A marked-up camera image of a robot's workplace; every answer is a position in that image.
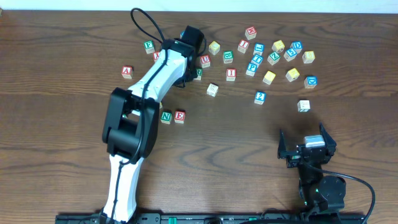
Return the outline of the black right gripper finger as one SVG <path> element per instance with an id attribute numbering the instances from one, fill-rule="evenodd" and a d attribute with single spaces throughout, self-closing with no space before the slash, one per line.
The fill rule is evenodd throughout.
<path id="1" fill-rule="evenodd" d="M 292 156 L 297 156 L 299 153 L 298 151 L 288 151 L 287 150 L 287 146 L 285 143 L 285 137 L 284 134 L 282 132 L 282 130 L 279 131 L 279 145 L 278 145 L 278 149 L 277 149 L 277 157 L 279 159 L 286 159 L 288 157 L 292 157 Z"/>
<path id="2" fill-rule="evenodd" d="M 323 140 L 325 142 L 325 147 L 327 149 L 336 149 L 335 140 L 327 133 L 327 131 L 322 123 L 320 123 L 319 128 L 320 128 L 320 134 L 323 137 Z"/>

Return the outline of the green R wooden block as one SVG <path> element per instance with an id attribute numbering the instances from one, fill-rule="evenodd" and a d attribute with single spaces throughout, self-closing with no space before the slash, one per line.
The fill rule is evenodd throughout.
<path id="1" fill-rule="evenodd" d="M 196 69 L 196 73 L 197 73 L 197 77 L 195 78 L 195 80 L 201 80 L 202 75 L 203 75 L 203 69 L 202 68 L 197 68 Z"/>

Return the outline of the red E wooden block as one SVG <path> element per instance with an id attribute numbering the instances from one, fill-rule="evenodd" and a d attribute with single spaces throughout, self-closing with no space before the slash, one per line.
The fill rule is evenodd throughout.
<path id="1" fill-rule="evenodd" d="M 185 122 L 185 112 L 177 110 L 174 115 L 174 121 L 176 123 L 183 124 Z"/>

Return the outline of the green N wooden block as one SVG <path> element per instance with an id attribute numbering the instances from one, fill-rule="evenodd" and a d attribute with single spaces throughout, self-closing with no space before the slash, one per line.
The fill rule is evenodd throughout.
<path id="1" fill-rule="evenodd" d="M 172 113 L 169 111 L 163 111 L 160 117 L 160 121 L 164 124 L 170 124 L 172 120 Z"/>

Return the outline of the blue P wooden block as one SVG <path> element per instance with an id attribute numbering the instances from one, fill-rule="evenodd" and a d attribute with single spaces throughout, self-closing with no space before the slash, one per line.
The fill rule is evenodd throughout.
<path id="1" fill-rule="evenodd" d="M 254 63 L 249 63 L 246 69 L 246 75 L 253 77 L 257 71 L 257 65 Z"/>

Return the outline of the yellow S wooden block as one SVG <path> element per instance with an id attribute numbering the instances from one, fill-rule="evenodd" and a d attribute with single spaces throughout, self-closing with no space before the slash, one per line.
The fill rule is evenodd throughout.
<path id="1" fill-rule="evenodd" d="M 275 77 L 275 73 L 273 73 L 272 71 L 267 71 L 262 81 L 268 85 L 271 85 Z"/>

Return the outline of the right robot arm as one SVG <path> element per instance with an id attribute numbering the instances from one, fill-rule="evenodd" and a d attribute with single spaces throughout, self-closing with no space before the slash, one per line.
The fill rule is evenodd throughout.
<path id="1" fill-rule="evenodd" d="M 288 168 L 297 168 L 299 195 L 305 202 L 300 217 L 308 221 L 317 215 L 336 214 L 345 207 L 346 182 L 342 177 L 324 175 L 322 165 L 327 164 L 336 151 L 335 140 L 320 125 L 320 134 L 304 137 L 304 143 L 295 149 L 287 147 L 280 132 L 277 157 L 286 160 Z"/>

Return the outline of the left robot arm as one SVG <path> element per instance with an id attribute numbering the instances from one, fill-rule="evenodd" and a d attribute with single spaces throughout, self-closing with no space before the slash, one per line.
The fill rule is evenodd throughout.
<path id="1" fill-rule="evenodd" d="M 202 31 L 187 26 L 182 38 L 163 41 L 159 58 L 137 83 L 127 90 L 115 88 L 110 95 L 102 140 L 111 178 L 100 223 L 127 223 L 133 218 L 140 169 L 157 139 L 160 102 L 173 85 L 196 77 L 204 39 Z"/>

